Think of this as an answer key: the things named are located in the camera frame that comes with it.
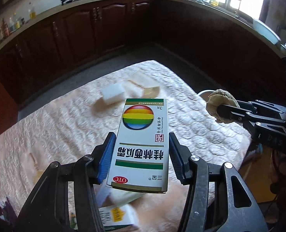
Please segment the beige lace tablecloth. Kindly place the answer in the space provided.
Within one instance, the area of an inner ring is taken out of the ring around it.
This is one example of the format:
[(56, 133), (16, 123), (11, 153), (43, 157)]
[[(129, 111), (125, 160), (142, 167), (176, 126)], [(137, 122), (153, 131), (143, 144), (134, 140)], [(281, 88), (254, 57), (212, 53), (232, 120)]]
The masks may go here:
[(18, 215), (37, 180), (54, 161), (76, 162), (117, 132), (124, 102), (107, 106), (101, 89), (127, 80), (154, 80), (167, 100), (169, 131), (208, 163), (239, 168), (250, 133), (237, 123), (217, 123), (205, 101), (180, 77), (154, 60), (133, 64), (85, 84), (36, 110), (0, 134), (0, 203)]

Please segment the white foam block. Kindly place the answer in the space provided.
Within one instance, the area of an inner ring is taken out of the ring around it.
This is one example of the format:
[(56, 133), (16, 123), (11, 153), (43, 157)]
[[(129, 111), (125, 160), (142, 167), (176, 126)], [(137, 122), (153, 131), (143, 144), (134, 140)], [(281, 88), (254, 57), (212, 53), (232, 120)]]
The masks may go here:
[(101, 90), (102, 99), (106, 105), (124, 101), (126, 92), (120, 83), (110, 84)]

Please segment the beige paper ball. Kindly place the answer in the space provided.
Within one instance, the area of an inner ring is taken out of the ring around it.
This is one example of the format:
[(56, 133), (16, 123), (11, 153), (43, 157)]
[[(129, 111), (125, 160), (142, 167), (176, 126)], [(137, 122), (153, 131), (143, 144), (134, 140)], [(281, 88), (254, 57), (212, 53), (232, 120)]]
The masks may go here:
[(238, 102), (231, 95), (231, 93), (223, 89), (217, 89), (208, 96), (208, 101), (206, 103), (206, 110), (211, 116), (216, 118), (217, 123), (225, 123), (225, 124), (232, 123), (233, 122), (232, 120), (220, 117), (219, 114), (217, 113), (217, 108), (222, 104), (240, 108)]

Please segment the wooden spoon print patch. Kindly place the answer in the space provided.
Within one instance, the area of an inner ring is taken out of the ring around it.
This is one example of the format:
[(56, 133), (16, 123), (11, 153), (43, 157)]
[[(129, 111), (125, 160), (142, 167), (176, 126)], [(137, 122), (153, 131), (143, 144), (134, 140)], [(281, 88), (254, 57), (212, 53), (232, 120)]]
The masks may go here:
[(127, 80), (127, 90), (131, 97), (156, 98), (159, 96), (161, 86), (154, 80)]

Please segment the red sauce bottle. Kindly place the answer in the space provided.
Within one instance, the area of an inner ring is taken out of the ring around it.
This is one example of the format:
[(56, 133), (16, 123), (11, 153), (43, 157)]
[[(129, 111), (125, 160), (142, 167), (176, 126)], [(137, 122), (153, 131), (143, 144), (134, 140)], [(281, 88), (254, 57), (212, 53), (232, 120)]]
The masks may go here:
[(3, 31), (4, 38), (9, 37), (10, 35), (9, 27), (4, 18), (2, 19), (2, 31)]

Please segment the white basin on counter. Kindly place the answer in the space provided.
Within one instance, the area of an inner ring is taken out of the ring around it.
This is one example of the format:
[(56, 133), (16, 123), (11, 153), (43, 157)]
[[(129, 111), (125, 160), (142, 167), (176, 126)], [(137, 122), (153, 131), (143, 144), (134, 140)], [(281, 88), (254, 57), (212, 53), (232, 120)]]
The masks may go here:
[(279, 36), (265, 23), (260, 20), (253, 19), (253, 29), (260, 35), (268, 39), (272, 44), (276, 45), (281, 42)]

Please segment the dark wooden base cabinets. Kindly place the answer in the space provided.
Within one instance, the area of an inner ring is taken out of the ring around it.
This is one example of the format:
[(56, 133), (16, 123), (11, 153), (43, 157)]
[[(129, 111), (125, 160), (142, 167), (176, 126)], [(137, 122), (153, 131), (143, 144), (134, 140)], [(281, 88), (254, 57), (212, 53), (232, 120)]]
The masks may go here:
[(39, 15), (0, 44), (0, 83), (17, 104), (123, 48), (159, 44), (239, 98), (286, 99), (286, 58), (250, 26), (186, 0), (80, 0)]

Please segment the yellow oil bottle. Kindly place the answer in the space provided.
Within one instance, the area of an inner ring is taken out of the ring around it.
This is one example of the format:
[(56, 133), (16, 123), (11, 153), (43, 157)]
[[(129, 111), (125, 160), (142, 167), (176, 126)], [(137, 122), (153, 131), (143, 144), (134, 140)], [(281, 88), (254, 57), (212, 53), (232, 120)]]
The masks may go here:
[(30, 19), (36, 18), (35, 6), (31, 2), (29, 3), (29, 17)]

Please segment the white box yellow label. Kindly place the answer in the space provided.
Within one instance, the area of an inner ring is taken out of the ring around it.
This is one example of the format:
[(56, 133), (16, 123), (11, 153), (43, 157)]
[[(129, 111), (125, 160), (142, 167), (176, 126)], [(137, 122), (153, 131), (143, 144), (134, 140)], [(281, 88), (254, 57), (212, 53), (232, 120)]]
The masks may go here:
[(139, 219), (135, 209), (126, 204), (99, 208), (105, 231), (135, 231), (139, 229)]

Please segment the green white flat box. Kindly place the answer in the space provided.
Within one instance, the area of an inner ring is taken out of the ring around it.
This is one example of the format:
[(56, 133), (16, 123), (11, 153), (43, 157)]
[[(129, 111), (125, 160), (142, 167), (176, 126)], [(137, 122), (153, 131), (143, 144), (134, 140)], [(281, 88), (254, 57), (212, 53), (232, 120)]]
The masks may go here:
[(98, 207), (123, 206), (144, 196), (144, 193), (130, 192), (101, 185), (95, 188)]

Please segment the rainbow logo medicine box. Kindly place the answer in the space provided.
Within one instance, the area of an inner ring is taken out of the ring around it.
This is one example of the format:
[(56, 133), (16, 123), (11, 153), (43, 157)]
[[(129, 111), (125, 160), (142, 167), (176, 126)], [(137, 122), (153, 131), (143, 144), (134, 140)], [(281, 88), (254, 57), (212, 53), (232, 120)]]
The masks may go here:
[(167, 100), (126, 99), (107, 185), (132, 192), (165, 193), (168, 173)]

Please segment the white round trash bin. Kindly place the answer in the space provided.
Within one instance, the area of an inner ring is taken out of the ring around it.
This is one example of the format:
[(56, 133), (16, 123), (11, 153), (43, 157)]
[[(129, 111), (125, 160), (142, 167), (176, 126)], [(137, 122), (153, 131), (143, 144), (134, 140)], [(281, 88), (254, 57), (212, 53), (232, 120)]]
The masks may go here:
[(204, 90), (198, 93), (198, 96), (200, 96), (205, 102), (208, 102), (209, 96), (215, 92), (214, 90)]

